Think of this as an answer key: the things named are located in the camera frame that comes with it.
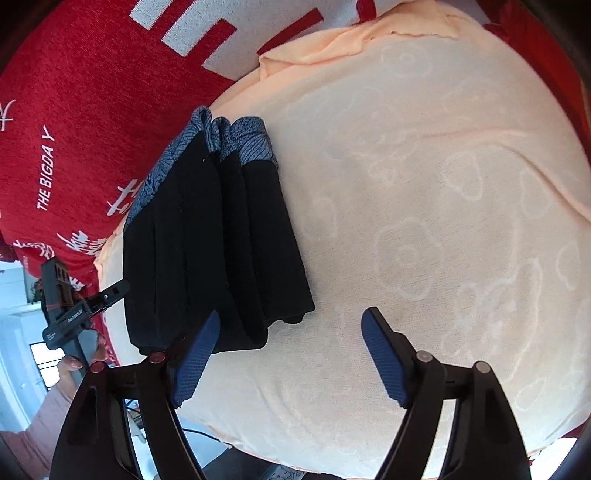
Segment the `silver screw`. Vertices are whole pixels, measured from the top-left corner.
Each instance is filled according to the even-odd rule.
[[[481,374],[487,374],[488,372],[491,371],[491,366],[489,364],[487,364],[486,362],[477,362],[476,363],[476,369]]]
[[[419,350],[417,352],[417,359],[425,364],[429,363],[431,360],[433,360],[433,355],[431,355],[429,352],[426,352],[425,350]]]

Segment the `bed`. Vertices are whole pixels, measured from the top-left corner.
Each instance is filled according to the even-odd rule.
[[[591,173],[535,71],[463,12],[417,0],[273,49],[211,107],[266,123],[316,311],[211,357],[179,415],[252,455],[373,478],[404,411],[359,322],[376,305],[438,359],[487,360],[528,451],[591,410]],[[96,261],[122,277],[122,226]],[[105,315],[141,360],[123,304]],[[443,461],[446,404],[426,478]]]

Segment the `window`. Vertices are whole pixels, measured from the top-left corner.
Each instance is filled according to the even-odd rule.
[[[39,368],[43,382],[49,390],[60,379],[57,371],[57,364],[64,356],[64,350],[58,348],[57,350],[49,350],[45,343],[34,343],[31,345],[31,351],[35,358],[35,363]]]

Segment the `cable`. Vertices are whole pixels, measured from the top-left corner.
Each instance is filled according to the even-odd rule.
[[[204,432],[200,432],[198,430],[191,430],[191,429],[183,429],[185,432],[191,432],[191,433],[198,433],[199,435],[203,435],[204,437],[207,437],[208,439],[212,439],[215,440],[217,442],[220,443],[224,443],[223,441],[221,441],[220,439],[215,438],[214,436],[208,435],[207,433]]]
[[[139,410],[136,410],[135,408],[127,407],[127,409],[128,410],[131,410],[131,411],[134,411],[134,412],[138,413],[139,415],[142,414]],[[190,433],[197,433],[199,435],[203,435],[204,437],[207,437],[208,439],[212,439],[212,440],[215,440],[216,442],[223,443],[224,445],[229,445],[230,447],[232,446],[230,443],[223,442],[220,439],[215,438],[214,436],[209,435],[209,434],[207,434],[205,432],[200,432],[199,430],[183,429],[183,431],[184,432],[190,432]]]

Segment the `pink sleeve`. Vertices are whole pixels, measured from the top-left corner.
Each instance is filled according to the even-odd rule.
[[[24,432],[0,432],[8,447],[33,480],[49,476],[57,438],[72,403],[59,388],[52,388]]]

